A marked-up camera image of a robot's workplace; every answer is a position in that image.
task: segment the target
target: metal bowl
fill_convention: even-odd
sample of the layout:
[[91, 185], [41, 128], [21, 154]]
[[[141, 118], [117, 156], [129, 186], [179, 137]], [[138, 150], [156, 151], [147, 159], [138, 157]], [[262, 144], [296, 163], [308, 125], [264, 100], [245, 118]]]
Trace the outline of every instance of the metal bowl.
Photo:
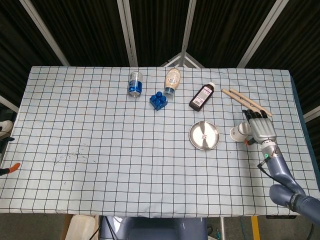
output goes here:
[[219, 142], [219, 131], [208, 121], [195, 123], [189, 131], [189, 139], [193, 146], [200, 150], [214, 149]]

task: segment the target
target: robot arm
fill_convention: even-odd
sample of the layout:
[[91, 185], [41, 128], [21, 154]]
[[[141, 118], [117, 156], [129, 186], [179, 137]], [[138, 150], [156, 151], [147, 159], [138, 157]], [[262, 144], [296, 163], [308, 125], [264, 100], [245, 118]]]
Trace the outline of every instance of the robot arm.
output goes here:
[[250, 126], [253, 138], [246, 141], [246, 144], [261, 144], [261, 151], [264, 161], [258, 168], [270, 178], [278, 182], [270, 187], [269, 195], [271, 200], [278, 205], [289, 208], [320, 226], [320, 201], [312, 196], [307, 196], [302, 187], [291, 175], [285, 159], [277, 144], [277, 134], [264, 111], [253, 112], [243, 110]]

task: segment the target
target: paper cup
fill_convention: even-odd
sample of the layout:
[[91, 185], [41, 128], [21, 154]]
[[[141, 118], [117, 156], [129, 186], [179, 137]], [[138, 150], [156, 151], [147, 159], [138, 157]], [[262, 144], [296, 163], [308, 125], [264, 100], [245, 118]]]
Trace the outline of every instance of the paper cup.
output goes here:
[[236, 142], [244, 142], [246, 137], [251, 133], [249, 123], [242, 122], [238, 126], [234, 126], [230, 130], [230, 137]]

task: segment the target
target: soda can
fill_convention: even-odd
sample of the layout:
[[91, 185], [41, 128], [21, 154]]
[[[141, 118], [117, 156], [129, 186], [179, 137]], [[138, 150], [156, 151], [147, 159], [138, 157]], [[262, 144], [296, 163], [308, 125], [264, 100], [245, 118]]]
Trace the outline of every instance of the soda can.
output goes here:
[[142, 73], [134, 71], [130, 74], [128, 93], [132, 97], [139, 97], [142, 92]]

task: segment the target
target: chopsticks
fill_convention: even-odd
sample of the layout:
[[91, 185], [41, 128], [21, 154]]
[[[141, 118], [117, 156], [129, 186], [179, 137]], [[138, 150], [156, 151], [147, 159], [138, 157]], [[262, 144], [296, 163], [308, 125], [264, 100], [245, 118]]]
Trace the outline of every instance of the chopsticks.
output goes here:
[[226, 95], [228, 95], [230, 98], [236, 100], [238, 103], [242, 104], [248, 109], [251, 109], [254, 112], [260, 112], [259, 110], [265, 111], [266, 114], [268, 114], [270, 117], [272, 117], [272, 114], [268, 112], [266, 109], [264, 109], [262, 106], [257, 104], [256, 102], [252, 101], [250, 98], [246, 97], [245, 95], [241, 94], [240, 92], [230, 88], [229, 91], [222, 89], [222, 92]]

